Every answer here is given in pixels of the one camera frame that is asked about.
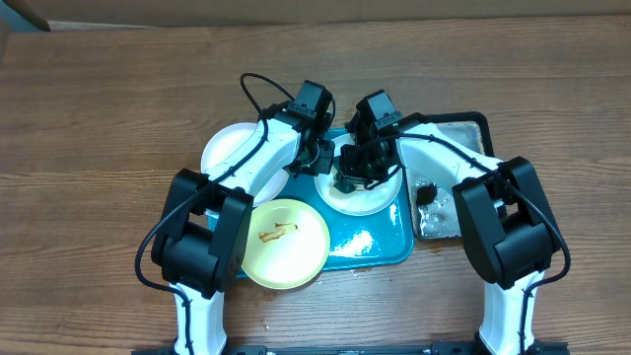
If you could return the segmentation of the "yellow green sponge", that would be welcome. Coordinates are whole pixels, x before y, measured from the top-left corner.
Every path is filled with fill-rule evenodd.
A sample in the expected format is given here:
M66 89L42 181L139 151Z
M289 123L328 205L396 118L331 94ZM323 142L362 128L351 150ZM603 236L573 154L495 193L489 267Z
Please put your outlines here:
M357 189L356 184L345 177L338 177L333 187L342 194L350 194Z

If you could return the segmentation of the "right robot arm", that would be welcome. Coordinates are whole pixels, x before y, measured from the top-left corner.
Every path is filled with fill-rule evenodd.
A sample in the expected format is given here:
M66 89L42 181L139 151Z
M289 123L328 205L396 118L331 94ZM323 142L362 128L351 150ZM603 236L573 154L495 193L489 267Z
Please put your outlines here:
M476 349L484 354L540 354L532 333L536 291L563 278L571 257L533 165L474 152L419 114L345 125L353 142L341 148L338 187L367 189L400 170L419 169L451 193L465 254L485 283ZM545 274L555 252L564 267Z

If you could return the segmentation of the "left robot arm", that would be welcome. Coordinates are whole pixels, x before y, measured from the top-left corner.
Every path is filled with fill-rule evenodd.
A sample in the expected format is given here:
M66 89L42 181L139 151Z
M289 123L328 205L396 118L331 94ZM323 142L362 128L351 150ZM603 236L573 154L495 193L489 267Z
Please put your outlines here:
M254 198L280 171L329 172L333 146L323 135L331 120L327 106L270 106L245 141L222 141L231 151L223 161L175 175L161 219L137 252L151 252L164 281L138 279L175 297L178 334L167 353L223 353L224 294L245 258Z

